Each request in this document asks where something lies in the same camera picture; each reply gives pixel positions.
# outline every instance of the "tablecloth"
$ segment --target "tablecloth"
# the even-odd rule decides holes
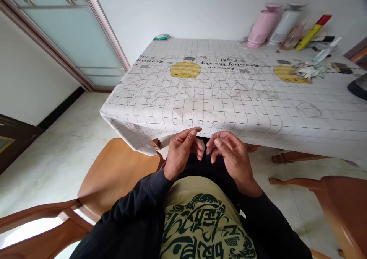
[[[346,63],[353,74],[329,68],[312,84],[289,75],[290,66],[315,55],[312,49],[246,49],[236,41],[152,41],[100,113],[134,150],[202,127],[203,137],[228,130],[244,143],[367,168],[367,102],[347,90],[364,72],[336,51],[325,64]]]

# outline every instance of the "tiled floor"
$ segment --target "tiled floor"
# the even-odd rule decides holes
[[[35,205],[76,198],[96,156],[110,139],[118,137],[99,115],[99,108],[107,96],[84,93],[0,176],[0,217]],[[168,145],[167,138],[161,141]],[[168,147],[160,151],[164,158],[167,151]],[[308,247],[340,259],[338,243],[315,195],[297,186],[270,185],[268,178],[320,179],[326,175],[339,175],[367,179],[367,172],[335,158],[275,165],[271,156],[276,153],[279,150],[261,148],[250,154],[255,179]],[[50,222],[37,226],[45,229],[58,224],[57,220]],[[9,233],[0,235],[0,247],[6,236],[5,244],[16,238],[17,233],[24,235],[29,230],[33,228],[24,226],[10,236]],[[68,258],[74,247],[65,250],[59,258]]]

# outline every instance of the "red cap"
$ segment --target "red cap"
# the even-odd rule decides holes
[[[329,21],[329,19],[331,18],[332,15],[330,14],[324,14],[323,16],[321,16],[321,18],[316,22],[316,24],[323,26],[327,23],[327,21]]]

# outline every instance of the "pink thermos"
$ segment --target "pink thermos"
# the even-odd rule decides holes
[[[248,37],[247,45],[249,47],[259,48],[262,46],[278,18],[279,12],[277,12],[276,9],[283,5],[278,3],[266,3],[265,6],[267,10],[262,10],[260,12],[260,16],[256,20],[250,36]]]

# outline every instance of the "yellow cartoon character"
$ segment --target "yellow cartoon character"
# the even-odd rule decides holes
[[[284,82],[312,84],[312,82],[307,81],[307,78],[299,78],[297,75],[290,74],[289,72],[293,70],[295,70],[295,68],[290,66],[276,66],[274,68],[274,74]]]
[[[200,72],[200,66],[193,62],[179,62],[171,67],[172,77],[196,78]]]

